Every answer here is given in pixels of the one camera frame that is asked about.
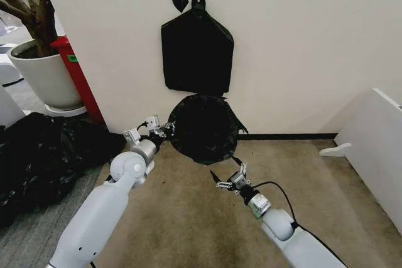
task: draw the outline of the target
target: floor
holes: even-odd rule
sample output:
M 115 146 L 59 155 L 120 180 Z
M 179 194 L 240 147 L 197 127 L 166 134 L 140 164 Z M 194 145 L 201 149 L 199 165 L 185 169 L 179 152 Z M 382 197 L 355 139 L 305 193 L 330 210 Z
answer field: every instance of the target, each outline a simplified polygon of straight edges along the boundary
M 85 171 L 60 204 L 21 213 L 10 227 L 0 228 L 0 267 L 45 268 L 60 235 L 92 191 L 101 169 L 99 166 Z
M 26 80 L 12 84 L 5 89 L 22 110 L 30 110 L 43 114 L 48 113 L 45 104 L 32 91 Z
M 253 184 L 283 186 L 296 217 L 349 267 L 402 267 L 402 237 L 344 158 L 322 158 L 332 141 L 241 141 Z M 102 267 L 287 267 L 261 222 L 228 191 L 215 188 L 209 169 L 226 179 L 232 161 L 194 163 L 161 147 L 146 183 L 130 192 L 128 208 L 104 251 Z M 108 174 L 104 168 L 98 183 Z M 274 208 L 288 210 L 275 187 L 262 187 Z

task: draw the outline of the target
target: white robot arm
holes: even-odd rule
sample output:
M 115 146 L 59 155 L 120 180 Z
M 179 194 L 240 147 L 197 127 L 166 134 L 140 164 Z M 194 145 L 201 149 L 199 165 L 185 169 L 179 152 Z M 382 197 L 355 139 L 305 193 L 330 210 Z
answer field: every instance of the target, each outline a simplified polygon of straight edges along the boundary
M 111 163 L 111 179 L 96 187 L 71 219 L 58 241 L 46 268 L 85 268 L 105 247 L 128 204 L 128 193 L 144 183 L 153 169 L 153 157 L 174 125 L 159 126 L 157 117 L 149 117 L 144 126 L 150 139 L 140 141 L 136 129 L 124 132 L 130 152 L 116 156 Z M 294 268 L 345 268 L 323 243 L 297 225 L 284 210 L 271 209 L 268 199 L 250 186 L 246 163 L 227 182 L 211 171 L 218 188 L 235 191 L 256 218 L 262 218 L 265 234 L 281 249 Z
M 236 195 L 243 198 L 244 204 L 251 209 L 254 216 L 262 218 L 261 227 L 264 233 L 279 247 L 290 267 L 346 268 L 323 242 L 297 224 L 288 213 L 271 208 L 269 200 L 255 190 L 256 187 L 250 186 L 250 181 L 246 179 L 246 165 L 247 163 L 241 163 L 240 171 L 234 173 L 226 182 L 222 182 L 211 171 L 216 187 L 235 191 Z
M 153 157 L 163 135 L 143 139 L 136 129 L 123 133 L 130 152 L 116 156 L 111 163 L 111 179 L 96 187 L 71 219 L 58 241 L 46 268 L 84 268 L 105 247 L 128 204 L 128 193 L 145 182 L 153 169 Z

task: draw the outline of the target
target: black cable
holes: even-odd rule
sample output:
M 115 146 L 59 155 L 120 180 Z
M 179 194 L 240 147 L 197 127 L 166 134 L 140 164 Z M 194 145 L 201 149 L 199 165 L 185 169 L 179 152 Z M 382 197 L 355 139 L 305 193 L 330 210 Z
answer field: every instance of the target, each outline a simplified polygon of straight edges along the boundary
M 274 181 L 265 181 L 265 182 L 262 182 L 262 183 L 260 183 L 260 184 L 258 184 L 258 185 L 252 186 L 252 188 L 258 188 L 258 187 L 263 186 L 263 185 L 275 185 L 276 187 L 278 187 L 278 188 L 281 190 L 282 194 L 285 196 L 285 198 L 286 198 L 286 200 L 287 200 L 287 202 L 288 202 L 288 204 L 289 204 L 289 207 L 290 207 L 291 215 L 292 215 L 293 220 L 294 220 L 294 222 L 292 223 L 293 229 L 296 229 L 297 227 L 300 227 L 300 228 L 303 229 L 304 231 L 308 232 L 308 233 L 309 233 L 310 235 L 312 235 L 317 241 L 319 241 L 334 257 L 336 257 L 342 264 L 344 264 L 344 265 L 347 267 L 347 265 L 344 263 L 344 261 L 341 260 L 340 257 L 339 257 L 326 243 L 324 243 L 324 242 L 323 242 L 320 238 L 318 238 L 314 233 L 312 233 L 311 231 L 309 231 L 309 230 L 308 230 L 307 228 L 305 228 L 304 226 L 301 226 L 301 225 L 297 222 L 296 217 L 295 217 L 295 212 L 293 211 L 293 207 L 292 207 L 292 205 L 291 205 L 291 203 L 290 203 L 290 200 L 289 200 L 289 198 L 288 198 L 288 195 L 285 193 L 284 189 L 283 189 L 279 184 L 277 184 L 277 183 L 274 182 Z
M 146 127 L 146 122 L 143 122 L 141 125 L 139 125 L 139 126 L 137 127 L 137 131 L 138 131 L 139 128 L 141 128 L 141 127 Z
M 288 195 L 285 193 L 285 191 L 284 191 L 284 189 L 282 188 L 282 186 L 280 186 L 279 184 L 277 184 L 277 183 L 274 182 L 274 181 L 265 181 L 265 182 L 260 183 L 259 185 L 254 185 L 254 186 L 252 186 L 252 188 L 258 188 L 258 187 L 263 186 L 263 185 L 275 185 L 277 188 L 279 188 L 279 189 L 282 191 L 282 194 L 285 196 L 285 198 L 286 198 L 286 200 L 287 200 L 287 202 L 288 202 L 288 204 L 289 204 L 291 216 L 292 216 L 292 218 L 294 219 L 294 221 L 297 223 L 297 220 L 296 220 L 296 217 L 295 217 L 295 212 L 293 211 L 293 207 L 292 207 L 292 205 L 291 205 L 291 203 L 290 203 L 290 200 L 289 200 L 289 198 L 288 198 Z

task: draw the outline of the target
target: black bag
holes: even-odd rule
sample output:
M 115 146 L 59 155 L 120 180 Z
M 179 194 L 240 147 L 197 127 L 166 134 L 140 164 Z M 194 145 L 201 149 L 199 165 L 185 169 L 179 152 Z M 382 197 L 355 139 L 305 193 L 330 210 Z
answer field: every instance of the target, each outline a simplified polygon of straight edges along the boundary
M 0 227 L 18 212 L 60 201 L 85 169 L 107 162 L 125 144 L 100 125 L 39 113 L 0 127 Z
M 229 91 L 234 41 L 205 10 L 205 0 L 161 28 L 165 84 L 174 90 L 222 95 Z
M 239 130 L 247 129 L 223 97 L 191 95 L 171 112 L 175 123 L 171 144 L 195 162 L 210 165 L 229 159 L 237 147 Z

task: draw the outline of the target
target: green label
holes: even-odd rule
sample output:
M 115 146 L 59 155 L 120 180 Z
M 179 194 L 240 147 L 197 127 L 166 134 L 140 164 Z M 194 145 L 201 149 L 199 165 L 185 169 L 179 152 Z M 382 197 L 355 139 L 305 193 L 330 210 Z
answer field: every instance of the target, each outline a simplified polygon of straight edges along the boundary
M 75 55 L 67 55 L 67 58 L 71 63 L 78 63 L 77 57 Z

